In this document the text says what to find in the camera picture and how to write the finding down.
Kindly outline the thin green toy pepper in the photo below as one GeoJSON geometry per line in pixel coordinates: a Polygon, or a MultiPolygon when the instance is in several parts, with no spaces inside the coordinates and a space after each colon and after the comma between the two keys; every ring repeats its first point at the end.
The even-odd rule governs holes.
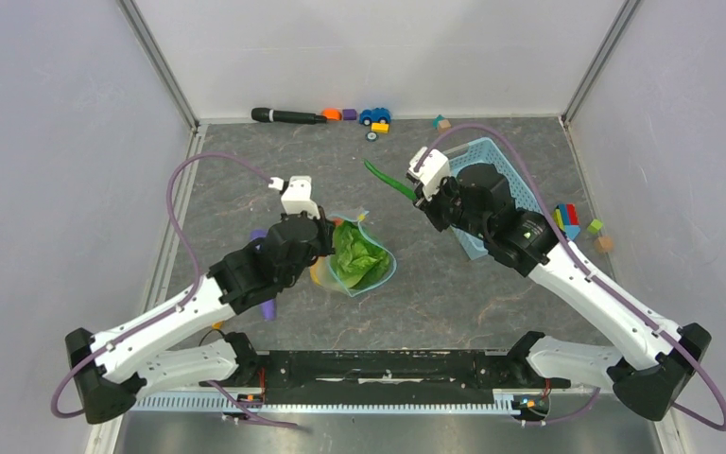
{"type": "Polygon", "coordinates": [[[378,180],[380,180],[382,183],[385,183],[389,187],[395,189],[400,194],[404,195],[406,198],[408,198],[411,202],[414,202],[417,200],[417,196],[414,193],[414,190],[409,188],[404,183],[397,181],[393,177],[390,177],[380,169],[378,169],[372,162],[369,160],[363,161],[365,168],[378,180]]]}

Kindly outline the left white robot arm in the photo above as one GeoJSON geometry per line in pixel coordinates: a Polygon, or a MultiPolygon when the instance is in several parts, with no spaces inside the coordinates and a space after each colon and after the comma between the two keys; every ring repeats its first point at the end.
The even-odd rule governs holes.
{"type": "Polygon", "coordinates": [[[242,314],[291,288],[316,261],[333,253],[336,225],[325,215],[283,215],[262,238],[228,253],[179,295],[138,318],[98,333],[65,338],[81,410],[91,425],[111,421],[138,400],[170,388],[229,378],[248,385],[258,358],[230,340],[175,350],[201,328],[242,314]]]}

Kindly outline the green toy cabbage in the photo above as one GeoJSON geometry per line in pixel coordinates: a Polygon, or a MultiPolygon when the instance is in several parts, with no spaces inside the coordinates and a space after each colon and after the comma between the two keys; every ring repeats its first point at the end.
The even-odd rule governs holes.
{"type": "Polygon", "coordinates": [[[340,220],[333,235],[335,253],[330,268],[340,284],[360,291],[378,285],[390,274],[393,260],[381,246],[363,235],[356,223],[340,220]]]}

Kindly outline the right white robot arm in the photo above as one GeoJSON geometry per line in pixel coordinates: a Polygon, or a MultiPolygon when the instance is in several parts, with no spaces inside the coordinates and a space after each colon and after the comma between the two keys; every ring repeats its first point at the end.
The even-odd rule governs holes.
{"type": "Polygon", "coordinates": [[[610,346],[529,332],[512,348],[510,378],[542,377],[610,389],[629,410],[660,421],[697,371],[712,340],[698,323],[679,325],[649,309],[587,260],[545,216],[516,204],[508,179],[489,164],[453,176],[447,164],[407,173],[415,206],[439,231],[454,227],[481,239],[499,264],[563,299],[610,346]]]}

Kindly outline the clear zip top bag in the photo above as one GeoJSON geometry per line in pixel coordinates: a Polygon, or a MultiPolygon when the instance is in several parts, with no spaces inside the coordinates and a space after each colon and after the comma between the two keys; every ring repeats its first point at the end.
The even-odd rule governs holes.
{"type": "Polygon", "coordinates": [[[327,216],[335,224],[334,253],[310,267],[315,285],[355,297],[382,286],[396,272],[394,254],[365,225],[368,214],[357,209],[327,216]]]}

